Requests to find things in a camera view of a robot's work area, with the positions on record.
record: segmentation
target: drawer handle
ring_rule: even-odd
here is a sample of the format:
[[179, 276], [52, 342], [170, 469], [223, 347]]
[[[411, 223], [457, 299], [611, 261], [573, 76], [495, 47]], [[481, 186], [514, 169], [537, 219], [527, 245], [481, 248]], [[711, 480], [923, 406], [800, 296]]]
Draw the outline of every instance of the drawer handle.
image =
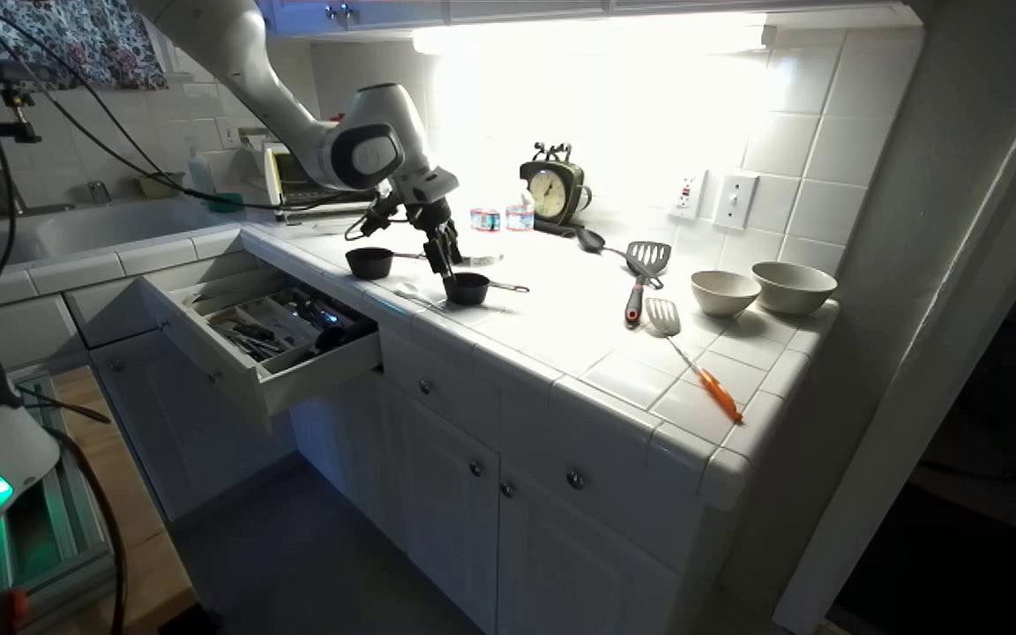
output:
[[500, 496], [514, 496], [518, 487], [513, 480], [500, 484]]
[[567, 487], [573, 491], [587, 491], [590, 487], [590, 476], [582, 469], [567, 469]]

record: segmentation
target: white tile countertop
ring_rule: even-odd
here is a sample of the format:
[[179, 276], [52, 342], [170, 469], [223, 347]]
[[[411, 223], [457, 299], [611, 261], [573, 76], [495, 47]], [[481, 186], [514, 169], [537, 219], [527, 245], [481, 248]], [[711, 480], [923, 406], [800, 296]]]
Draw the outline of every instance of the white tile countertop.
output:
[[700, 309], [689, 283], [700, 261], [675, 253], [659, 289], [680, 309], [675, 342], [728, 384], [746, 412], [738, 426], [662, 340], [647, 325], [626, 327], [620, 309], [633, 276], [619, 253], [587, 253], [577, 241], [547, 233], [483, 233], [468, 253], [500, 261], [477, 273], [530, 287], [530, 294], [490, 289], [483, 308], [450, 308], [441, 279], [421, 259], [397, 259], [380, 283], [348, 276], [348, 248], [421, 253], [421, 233], [392, 229], [348, 245], [340, 237], [341, 227], [250, 227], [239, 241], [281, 273], [323, 283], [348, 308], [368, 314], [385, 308], [434, 325], [647, 426], [655, 449], [732, 476], [755, 474], [760, 453], [784, 426], [787, 396], [807, 375], [812, 352], [840, 314], [835, 299], [800, 322], [773, 319], [753, 302], [734, 322], [714, 322]]

